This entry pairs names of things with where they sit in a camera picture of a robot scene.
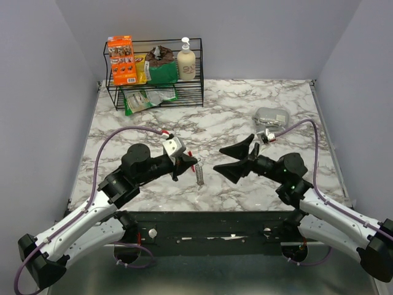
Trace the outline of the red carabiner keyring with chain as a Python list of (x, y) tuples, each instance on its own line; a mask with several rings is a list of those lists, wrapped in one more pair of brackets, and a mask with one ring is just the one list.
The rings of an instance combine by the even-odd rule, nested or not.
[(200, 165), (200, 161), (197, 160), (197, 163), (194, 164), (194, 165), (191, 167), (191, 169), (192, 169), (192, 171), (194, 172), (194, 174), (195, 174), (195, 176), (196, 176), (196, 181), (197, 181), (196, 183), (197, 183), (199, 186), (204, 185), (203, 169), (202, 169), (202, 166)]

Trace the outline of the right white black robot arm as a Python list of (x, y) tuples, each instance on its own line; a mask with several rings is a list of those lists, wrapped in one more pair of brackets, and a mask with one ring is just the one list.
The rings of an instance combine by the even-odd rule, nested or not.
[(249, 173), (264, 176), (279, 183), (278, 197), (295, 209), (295, 219), (285, 222), (282, 232), (295, 241), (301, 236), (322, 242), (340, 250), (360, 263), (373, 278), (392, 281), (392, 220), (381, 222), (362, 215), (322, 194), (304, 180), (308, 171), (300, 154), (291, 152), (272, 160), (259, 153), (252, 144), (254, 135), (220, 153), (235, 159), (233, 163), (216, 165), (214, 171), (233, 183)]

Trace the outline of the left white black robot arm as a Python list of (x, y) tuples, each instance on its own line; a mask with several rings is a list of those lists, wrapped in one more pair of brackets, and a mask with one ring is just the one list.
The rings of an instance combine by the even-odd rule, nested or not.
[(162, 176), (174, 181), (197, 164), (177, 139), (163, 142), (163, 154), (152, 157), (145, 144), (130, 146), (119, 167), (93, 186), (90, 198), (51, 228), (25, 234), (18, 242), (22, 261), (39, 290), (55, 284), (73, 262), (92, 250), (113, 242), (131, 242), (136, 228), (124, 212), (140, 187)]

